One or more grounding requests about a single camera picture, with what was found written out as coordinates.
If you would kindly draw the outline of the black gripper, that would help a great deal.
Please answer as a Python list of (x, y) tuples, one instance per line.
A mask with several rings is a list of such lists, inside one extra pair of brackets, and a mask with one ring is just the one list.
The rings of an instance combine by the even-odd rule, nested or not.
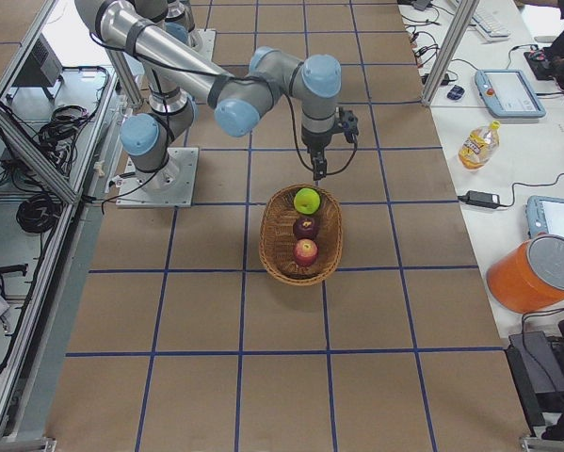
[(310, 130), (301, 131), (301, 139), (306, 146), (307, 153), (312, 159), (313, 179), (322, 180), (328, 174), (328, 161), (325, 157), (325, 149), (331, 142), (330, 131), (316, 133)]

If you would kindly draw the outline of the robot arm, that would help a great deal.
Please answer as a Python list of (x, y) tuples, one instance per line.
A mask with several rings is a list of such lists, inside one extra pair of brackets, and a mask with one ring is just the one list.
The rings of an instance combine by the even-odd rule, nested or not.
[(178, 90), (207, 103), (221, 129), (243, 137), (280, 97), (301, 102), (301, 123), (293, 133), (310, 156), (307, 169), (316, 180), (329, 175), (325, 149), (332, 136), (344, 134), (354, 143), (357, 120), (338, 105), (342, 85), (340, 63), (329, 55), (300, 59), (282, 50), (260, 47), (249, 72), (238, 77), (178, 39), (178, 24), (166, 1), (78, 1), (76, 10), (89, 32), (109, 50), (140, 61), (151, 74), (153, 94), (169, 106)]
[(175, 39), (193, 50), (201, 48), (201, 37), (189, 1), (180, 0), (136, 0), (132, 1), (136, 12), (163, 27)]

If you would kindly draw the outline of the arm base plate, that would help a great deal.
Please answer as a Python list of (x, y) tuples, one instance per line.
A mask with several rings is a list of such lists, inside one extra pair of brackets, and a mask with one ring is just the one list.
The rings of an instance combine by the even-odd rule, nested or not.
[(217, 31), (212, 28), (195, 28), (189, 33), (189, 46), (202, 57), (211, 60), (214, 53)]
[(136, 171), (130, 157), (125, 171), (133, 172), (117, 187), (121, 196), (115, 200), (120, 208), (186, 208), (192, 205), (200, 149), (169, 147), (169, 161), (156, 174)]

